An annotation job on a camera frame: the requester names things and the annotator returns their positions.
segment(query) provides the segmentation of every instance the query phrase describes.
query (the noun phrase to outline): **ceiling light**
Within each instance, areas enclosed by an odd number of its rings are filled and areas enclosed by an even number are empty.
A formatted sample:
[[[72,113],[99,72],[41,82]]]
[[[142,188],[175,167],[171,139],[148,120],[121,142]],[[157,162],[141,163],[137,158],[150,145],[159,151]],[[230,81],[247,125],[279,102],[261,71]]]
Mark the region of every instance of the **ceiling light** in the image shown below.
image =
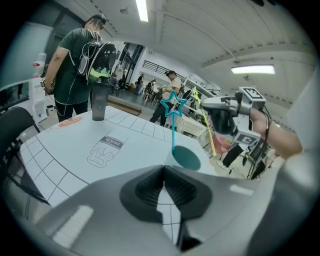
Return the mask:
[[[275,74],[274,65],[234,66],[231,71],[234,74]]]
[[[138,12],[140,20],[143,22],[148,22],[148,12],[146,0],[135,0],[136,6],[138,7]]]

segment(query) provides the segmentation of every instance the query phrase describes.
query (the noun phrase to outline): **milk carton drawing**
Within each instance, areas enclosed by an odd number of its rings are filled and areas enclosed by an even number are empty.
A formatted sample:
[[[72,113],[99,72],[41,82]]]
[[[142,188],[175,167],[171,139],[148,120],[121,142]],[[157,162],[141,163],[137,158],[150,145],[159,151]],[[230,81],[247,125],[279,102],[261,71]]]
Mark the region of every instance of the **milk carton drawing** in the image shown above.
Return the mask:
[[[116,130],[110,131],[94,145],[90,155],[86,158],[87,161],[95,167],[106,167],[107,162],[116,157],[127,139],[126,134]]]

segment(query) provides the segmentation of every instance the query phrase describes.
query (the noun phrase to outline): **teal circle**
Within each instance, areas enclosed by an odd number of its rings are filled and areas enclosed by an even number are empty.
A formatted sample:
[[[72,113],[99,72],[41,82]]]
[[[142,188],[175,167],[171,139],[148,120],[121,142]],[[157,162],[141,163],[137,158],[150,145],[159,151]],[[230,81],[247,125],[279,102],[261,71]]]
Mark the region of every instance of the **teal circle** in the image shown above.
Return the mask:
[[[173,158],[179,165],[186,169],[197,171],[201,167],[201,163],[197,155],[184,146],[174,147]]]

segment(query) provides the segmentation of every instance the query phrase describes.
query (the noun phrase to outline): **green t-shirt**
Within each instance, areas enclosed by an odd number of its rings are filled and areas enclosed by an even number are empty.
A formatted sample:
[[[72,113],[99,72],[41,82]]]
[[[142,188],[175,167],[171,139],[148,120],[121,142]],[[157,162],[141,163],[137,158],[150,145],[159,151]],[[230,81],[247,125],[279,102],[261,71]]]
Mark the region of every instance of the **green t-shirt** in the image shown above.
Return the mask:
[[[82,49],[86,43],[91,42],[96,33],[86,28],[76,28],[69,32],[60,42],[58,48],[67,49],[69,54],[64,58],[55,77],[54,99],[61,104],[78,104],[89,98],[92,85],[86,81],[85,76],[77,76]]]

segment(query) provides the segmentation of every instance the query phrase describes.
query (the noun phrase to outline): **star wand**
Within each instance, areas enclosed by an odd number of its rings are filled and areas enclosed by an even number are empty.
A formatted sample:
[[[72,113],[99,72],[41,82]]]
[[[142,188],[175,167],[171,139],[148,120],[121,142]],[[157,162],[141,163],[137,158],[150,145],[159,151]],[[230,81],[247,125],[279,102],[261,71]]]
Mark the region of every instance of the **star wand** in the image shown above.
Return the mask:
[[[170,103],[172,98],[174,98],[175,101],[179,102],[178,110],[175,110],[175,106],[172,107],[172,110],[169,109],[169,106],[167,103]],[[160,103],[165,107],[165,117],[172,116],[172,154],[175,152],[175,116],[182,117],[182,107],[184,104],[187,103],[187,100],[184,98],[178,98],[175,91],[172,91],[170,93],[170,96],[168,99],[163,99],[160,101]]]

